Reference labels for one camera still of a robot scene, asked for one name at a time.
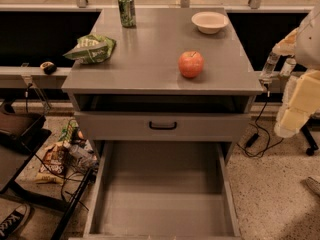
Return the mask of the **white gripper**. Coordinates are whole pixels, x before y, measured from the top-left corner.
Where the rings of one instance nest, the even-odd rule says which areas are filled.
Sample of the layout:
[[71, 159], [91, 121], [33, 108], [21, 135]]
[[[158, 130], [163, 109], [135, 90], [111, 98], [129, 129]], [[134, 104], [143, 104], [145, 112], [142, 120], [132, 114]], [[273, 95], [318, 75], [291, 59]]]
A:
[[282, 106], [276, 116], [274, 132], [278, 137], [291, 138], [320, 108], [320, 72], [308, 71], [299, 79], [290, 76], [286, 83]]

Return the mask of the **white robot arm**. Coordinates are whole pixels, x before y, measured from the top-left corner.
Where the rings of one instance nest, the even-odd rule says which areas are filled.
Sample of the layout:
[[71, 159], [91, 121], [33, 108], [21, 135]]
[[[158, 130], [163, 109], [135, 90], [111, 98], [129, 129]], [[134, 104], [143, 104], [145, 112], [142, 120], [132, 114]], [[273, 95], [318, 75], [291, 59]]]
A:
[[290, 138], [320, 108], [320, 5], [317, 4], [272, 51], [277, 55], [294, 56], [296, 63], [307, 69], [300, 77], [289, 78], [276, 117], [276, 135]]

